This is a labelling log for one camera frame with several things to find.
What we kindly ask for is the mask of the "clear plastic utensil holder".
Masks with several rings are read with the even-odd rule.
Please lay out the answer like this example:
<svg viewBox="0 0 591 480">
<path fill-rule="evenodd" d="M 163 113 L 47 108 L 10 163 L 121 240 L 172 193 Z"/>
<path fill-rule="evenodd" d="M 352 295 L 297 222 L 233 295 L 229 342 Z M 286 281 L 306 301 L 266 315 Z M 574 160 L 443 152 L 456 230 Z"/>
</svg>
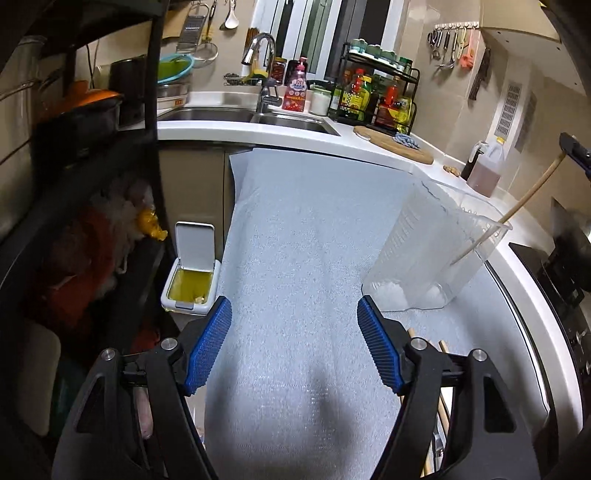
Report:
<svg viewBox="0 0 591 480">
<path fill-rule="evenodd" d="M 512 229 L 489 202 L 433 180 L 417 180 L 363 280 L 382 311 L 447 306 Z"/>
</svg>

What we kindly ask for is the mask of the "plastic oil jug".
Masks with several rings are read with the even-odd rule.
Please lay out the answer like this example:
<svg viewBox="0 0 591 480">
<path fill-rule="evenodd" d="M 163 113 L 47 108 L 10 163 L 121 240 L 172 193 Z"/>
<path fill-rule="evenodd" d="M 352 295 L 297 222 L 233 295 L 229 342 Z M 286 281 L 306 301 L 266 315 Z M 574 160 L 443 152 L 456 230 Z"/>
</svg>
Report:
<svg viewBox="0 0 591 480">
<path fill-rule="evenodd" d="M 495 141 L 475 160 L 467 184 L 477 193 L 491 197 L 501 178 L 504 165 L 504 145 Z"/>
</svg>

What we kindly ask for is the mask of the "black cleaver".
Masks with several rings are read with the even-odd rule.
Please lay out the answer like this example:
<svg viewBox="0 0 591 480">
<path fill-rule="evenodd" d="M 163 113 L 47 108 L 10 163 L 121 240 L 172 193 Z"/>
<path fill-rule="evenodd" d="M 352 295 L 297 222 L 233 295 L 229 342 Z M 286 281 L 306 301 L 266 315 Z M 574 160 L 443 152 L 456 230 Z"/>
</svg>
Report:
<svg viewBox="0 0 591 480">
<path fill-rule="evenodd" d="M 476 74 L 476 77 L 473 81 L 470 93 L 469 93 L 469 97 L 468 99 L 470 101 L 476 101 L 477 100 L 477 96 L 478 96 L 478 92 L 481 88 L 481 85 L 483 82 L 485 82 L 488 78 L 488 74 L 489 74 L 489 69 L 490 69 L 490 64 L 491 64 L 491 56 L 492 56 L 492 52 L 491 52 L 491 48 L 487 47 L 484 51 L 483 54 L 483 58 L 482 61 L 480 63 L 480 67 L 479 70 Z"/>
</svg>

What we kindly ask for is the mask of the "ginger root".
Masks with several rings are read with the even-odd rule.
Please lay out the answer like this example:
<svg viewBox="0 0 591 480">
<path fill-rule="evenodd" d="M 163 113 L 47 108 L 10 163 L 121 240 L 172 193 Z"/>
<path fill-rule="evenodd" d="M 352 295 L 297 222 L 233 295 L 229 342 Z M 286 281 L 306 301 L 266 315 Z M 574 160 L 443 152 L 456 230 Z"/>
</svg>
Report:
<svg viewBox="0 0 591 480">
<path fill-rule="evenodd" d="M 461 176 L 461 171 L 458 168 L 454 167 L 454 166 L 444 165 L 443 166 L 443 169 L 447 173 L 450 173 L 450 174 L 452 174 L 452 175 L 454 175 L 456 177 L 460 177 Z"/>
</svg>

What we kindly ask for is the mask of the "hanging orange peeler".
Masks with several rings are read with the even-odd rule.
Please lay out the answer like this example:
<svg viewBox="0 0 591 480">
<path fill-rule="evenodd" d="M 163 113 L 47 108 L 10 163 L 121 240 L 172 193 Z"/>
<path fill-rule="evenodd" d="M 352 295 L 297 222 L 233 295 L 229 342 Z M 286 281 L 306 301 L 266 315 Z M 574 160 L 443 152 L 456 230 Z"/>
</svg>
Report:
<svg viewBox="0 0 591 480">
<path fill-rule="evenodd" d="M 460 57 L 460 66 L 465 70 L 472 70 L 475 63 L 476 51 L 478 47 L 478 31 L 470 30 L 470 35 L 466 48 Z"/>
</svg>

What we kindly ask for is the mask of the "hanging scissors and tools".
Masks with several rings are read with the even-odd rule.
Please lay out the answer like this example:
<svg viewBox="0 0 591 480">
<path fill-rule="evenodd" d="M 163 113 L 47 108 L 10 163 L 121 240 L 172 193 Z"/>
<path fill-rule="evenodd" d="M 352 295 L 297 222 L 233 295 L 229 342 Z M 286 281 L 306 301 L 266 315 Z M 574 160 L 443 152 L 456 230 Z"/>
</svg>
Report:
<svg viewBox="0 0 591 480">
<path fill-rule="evenodd" d="M 442 24 L 428 34 L 430 58 L 438 62 L 438 70 L 453 70 L 459 63 L 463 51 L 462 32 L 459 24 Z"/>
</svg>

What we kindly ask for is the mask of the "blue dish cloth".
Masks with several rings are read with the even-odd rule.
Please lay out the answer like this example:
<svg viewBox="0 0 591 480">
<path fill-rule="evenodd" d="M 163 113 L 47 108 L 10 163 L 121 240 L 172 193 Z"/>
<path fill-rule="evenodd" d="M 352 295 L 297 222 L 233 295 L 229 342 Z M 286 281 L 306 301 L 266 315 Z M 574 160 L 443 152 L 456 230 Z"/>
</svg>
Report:
<svg viewBox="0 0 591 480">
<path fill-rule="evenodd" d="M 414 149 L 414 150 L 420 149 L 419 144 L 410 135 L 397 132 L 394 135 L 393 139 L 398 144 L 403 145 L 406 148 L 410 148 L 410 149 Z"/>
</svg>

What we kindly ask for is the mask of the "black metal shelf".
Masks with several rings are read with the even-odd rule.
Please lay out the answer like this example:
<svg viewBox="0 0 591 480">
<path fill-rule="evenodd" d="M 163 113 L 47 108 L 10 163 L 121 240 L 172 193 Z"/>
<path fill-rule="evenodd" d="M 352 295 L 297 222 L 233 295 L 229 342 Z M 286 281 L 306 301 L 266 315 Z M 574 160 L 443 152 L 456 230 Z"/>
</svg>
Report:
<svg viewBox="0 0 591 480">
<path fill-rule="evenodd" d="M 69 412 L 108 348 L 170 323 L 156 133 L 164 1 L 1 5 L 1 475 L 52 479 Z M 122 95 L 59 113 L 70 85 Z"/>
</svg>

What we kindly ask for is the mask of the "black condiment rack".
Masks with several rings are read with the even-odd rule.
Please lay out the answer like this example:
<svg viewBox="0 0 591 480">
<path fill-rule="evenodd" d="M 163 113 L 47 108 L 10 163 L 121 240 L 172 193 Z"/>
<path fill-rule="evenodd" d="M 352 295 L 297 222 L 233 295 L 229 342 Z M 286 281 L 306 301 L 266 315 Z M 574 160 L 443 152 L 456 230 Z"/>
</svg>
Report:
<svg viewBox="0 0 591 480">
<path fill-rule="evenodd" d="M 420 79 L 411 60 L 396 59 L 390 52 L 375 55 L 363 50 L 359 41 L 348 42 L 332 82 L 329 118 L 387 134 L 410 134 Z"/>
</svg>

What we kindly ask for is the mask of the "pink dish soap bottle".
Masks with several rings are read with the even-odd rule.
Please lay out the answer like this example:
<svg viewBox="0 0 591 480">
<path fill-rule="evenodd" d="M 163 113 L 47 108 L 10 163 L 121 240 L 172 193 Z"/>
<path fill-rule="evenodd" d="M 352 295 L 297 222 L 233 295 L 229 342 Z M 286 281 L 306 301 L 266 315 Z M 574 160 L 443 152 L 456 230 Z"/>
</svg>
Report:
<svg viewBox="0 0 591 480">
<path fill-rule="evenodd" d="M 305 67 L 305 58 L 301 57 L 287 80 L 286 93 L 284 93 L 281 107 L 286 111 L 303 113 L 307 92 L 307 68 Z"/>
</svg>

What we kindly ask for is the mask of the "red jar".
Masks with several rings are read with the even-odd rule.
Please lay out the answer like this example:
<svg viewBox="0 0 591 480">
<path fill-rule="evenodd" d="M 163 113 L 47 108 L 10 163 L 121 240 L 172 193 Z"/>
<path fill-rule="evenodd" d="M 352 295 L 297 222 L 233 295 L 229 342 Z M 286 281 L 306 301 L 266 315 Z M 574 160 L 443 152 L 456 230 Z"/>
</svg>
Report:
<svg viewBox="0 0 591 480">
<path fill-rule="evenodd" d="M 271 64 L 270 78 L 276 81 L 276 85 L 283 85 L 284 75 L 286 75 L 287 60 L 276 56 Z"/>
</svg>

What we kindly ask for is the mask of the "stainless steel sink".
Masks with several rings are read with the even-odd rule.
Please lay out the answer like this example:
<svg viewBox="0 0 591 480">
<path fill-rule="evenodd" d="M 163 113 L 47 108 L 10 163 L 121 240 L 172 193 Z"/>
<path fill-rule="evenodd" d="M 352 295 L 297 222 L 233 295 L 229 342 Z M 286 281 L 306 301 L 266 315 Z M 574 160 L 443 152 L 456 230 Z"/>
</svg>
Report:
<svg viewBox="0 0 591 480">
<path fill-rule="evenodd" d="M 338 131 L 329 126 L 325 120 L 283 113 L 256 113 L 238 108 L 190 107 L 175 109 L 160 115 L 158 120 L 256 123 L 339 136 Z"/>
</svg>

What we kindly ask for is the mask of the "orange pot lid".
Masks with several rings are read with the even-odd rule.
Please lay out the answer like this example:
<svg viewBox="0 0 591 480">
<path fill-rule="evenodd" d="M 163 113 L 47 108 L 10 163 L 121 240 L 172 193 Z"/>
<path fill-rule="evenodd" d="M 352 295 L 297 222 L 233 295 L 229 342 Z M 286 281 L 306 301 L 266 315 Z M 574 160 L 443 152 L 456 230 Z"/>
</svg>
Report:
<svg viewBox="0 0 591 480">
<path fill-rule="evenodd" d="M 90 88 L 86 80 L 78 80 L 70 85 L 67 93 L 57 107 L 57 111 L 59 113 L 65 113 L 98 101 L 112 98 L 119 99 L 121 97 L 122 95 L 117 92 L 107 89 Z"/>
</svg>

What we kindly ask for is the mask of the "green and blue basins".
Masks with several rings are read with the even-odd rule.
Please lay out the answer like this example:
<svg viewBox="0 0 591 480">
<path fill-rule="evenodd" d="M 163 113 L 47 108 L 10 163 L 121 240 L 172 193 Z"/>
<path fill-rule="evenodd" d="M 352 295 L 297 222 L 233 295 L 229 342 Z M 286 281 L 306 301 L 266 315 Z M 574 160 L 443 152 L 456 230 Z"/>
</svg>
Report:
<svg viewBox="0 0 591 480">
<path fill-rule="evenodd" d="M 171 54 L 162 57 L 158 63 L 157 84 L 168 84 L 187 76 L 193 68 L 194 58 L 190 54 Z"/>
</svg>

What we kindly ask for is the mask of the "window frame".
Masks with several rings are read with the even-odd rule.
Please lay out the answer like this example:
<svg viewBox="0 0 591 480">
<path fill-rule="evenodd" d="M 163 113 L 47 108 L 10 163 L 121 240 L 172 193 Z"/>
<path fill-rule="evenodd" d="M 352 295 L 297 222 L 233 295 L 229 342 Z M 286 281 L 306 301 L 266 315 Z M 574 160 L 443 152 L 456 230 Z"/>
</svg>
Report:
<svg viewBox="0 0 591 480">
<path fill-rule="evenodd" d="M 397 50 L 408 5 L 404 0 L 260 0 L 249 26 L 273 36 L 276 56 L 307 58 L 311 79 L 334 79 L 346 43 L 362 39 Z"/>
</svg>

